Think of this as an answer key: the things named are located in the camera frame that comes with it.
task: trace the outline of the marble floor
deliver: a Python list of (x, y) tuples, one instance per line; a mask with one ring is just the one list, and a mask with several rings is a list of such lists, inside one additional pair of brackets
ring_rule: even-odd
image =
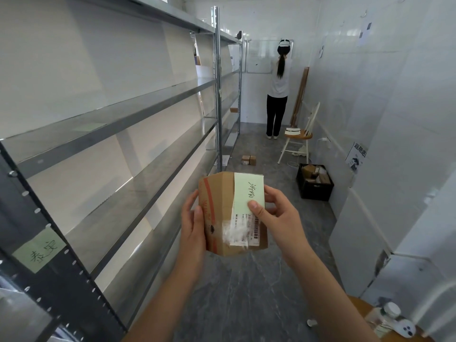
[[(309, 243), (339, 280), (328, 245), (334, 214), (327, 202), (301, 199), (297, 169), (287, 165), (297, 158), (285, 154), (278, 165), (285, 137), (281, 132), (279, 139), (267, 139), (265, 127), (241, 124), (227, 170), (263, 174), (265, 184), (282, 190), (298, 209)], [(257, 165), (242, 165), (242, 155), (256, 155)], [(207, 252), (203, 275), (174, 341), (317, 341), (316, 333), (305, 324), (310, 316), (296, 277), (269, 236), (265, 250), (229, 258)]]

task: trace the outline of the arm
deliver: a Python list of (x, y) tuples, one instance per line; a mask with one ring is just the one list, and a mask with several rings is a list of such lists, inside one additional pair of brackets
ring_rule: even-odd
[(284, 260), (296, 273), (319, 331), (329, 341), (379, 342), (310, 247), (295, 207), (279, 190), (265, 185), (265, 193), (265, 201), (275, 203), (275, 207), (265, 209), (255, 201), (248, 207), (269, 229)]
[(182, 208), (179, 253), (173, 271), (145, 311), (124, 337), (123, 342), (170, 341), (202, 270), (206, 238), (200, 206), (191, 211), (198, 190)]

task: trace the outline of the white t-shirt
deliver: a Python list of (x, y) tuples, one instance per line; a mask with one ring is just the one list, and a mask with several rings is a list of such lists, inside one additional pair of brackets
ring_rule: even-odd
[(288, 96), (288, 80), (290, 79), (292, 59), (285, 59), (285, 69), (282, 79), (277, 76), (277, 69), (279, 68), (279, 59), (271, 61), (272, 65), (272, 78), (271, 87), (268, 95), (271, 97), (282, 98)]

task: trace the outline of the hand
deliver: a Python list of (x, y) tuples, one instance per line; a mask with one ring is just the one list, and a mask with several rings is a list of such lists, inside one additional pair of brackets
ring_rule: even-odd
[(191, 210), (197, 196), (198, 190), (195, 190), (182, 207), (179, 253), (173, 270), (181, 280), (188, 281), (192, 287), (196, 285), (201, 274), (206, 251), (202, 208), (198, 205), (194, 211)]
[(265, 201), (275, 207), (265, 209), (256, 201), (248, 202), (248, 208), (269, 229), (284, 260), (294, 268), (299, 259), (310, 249), (302, 228), (299, 212), (282, 191), (265, 185)]

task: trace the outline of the green sticky note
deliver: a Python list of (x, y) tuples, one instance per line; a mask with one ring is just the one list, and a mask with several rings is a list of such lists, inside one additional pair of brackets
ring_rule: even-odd
[(100, 128), (105, 125), (106, 125), (105, 123), (98, 123), (98, 122), (85, 123), (84, 125), (79, 125), (79, 126), (73, 128), (73, 131), (91, 132), (91, 131), (94, 131), (97, 128)]
[(235, 215), (252, 213), (247, 206), (247, 202), (251, 200), (265, 206), (264, 177), (257, 174), (234, 173), (233, 213)]
[(54, 230), (45, 228), (33, 239), (20, 246), (13, 256), (36, 274), (65, 246), (65, 242)]

